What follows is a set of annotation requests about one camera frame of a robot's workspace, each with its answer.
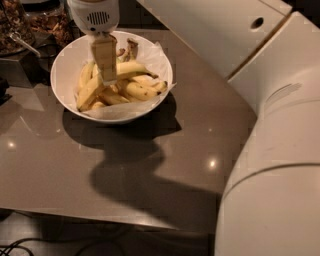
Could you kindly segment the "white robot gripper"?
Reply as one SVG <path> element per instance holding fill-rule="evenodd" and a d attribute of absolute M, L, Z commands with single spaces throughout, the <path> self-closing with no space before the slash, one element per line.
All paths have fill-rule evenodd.
<path fill-rule="evenodd" d="M 117 40 L 109 33 L 119 24 L 119 0 L 67 0 L 67 4 L 78 28 L 87 35 L 97 35 L 90 37 L 92 57 L 103 84 L 114 84 L 117 80 Z"/>

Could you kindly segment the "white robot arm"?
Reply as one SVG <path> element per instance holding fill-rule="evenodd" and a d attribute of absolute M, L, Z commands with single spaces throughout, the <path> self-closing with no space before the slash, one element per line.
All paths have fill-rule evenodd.
<path fill-rule="evenodd" d="M 320 256 L 320 30 L 286 0 L 138 0 L 257 115 L 215 256 Z"/>

